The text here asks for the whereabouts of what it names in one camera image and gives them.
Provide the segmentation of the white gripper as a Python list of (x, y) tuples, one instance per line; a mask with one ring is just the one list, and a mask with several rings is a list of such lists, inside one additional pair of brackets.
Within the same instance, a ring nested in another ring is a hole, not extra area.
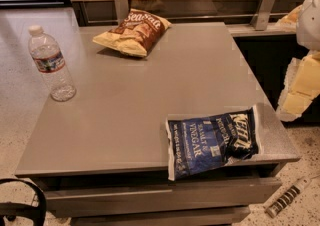
[(302, 6), (279, 19), (276, 27), (296, 30), (298, 44), (312, 50), (302, 59), (291, 60), (278, 99), (278, 118), (292, 122), (300, 118), (320, 95), (320, 52), (315, 51), (320, 50), (320, 0), (304, 0)]

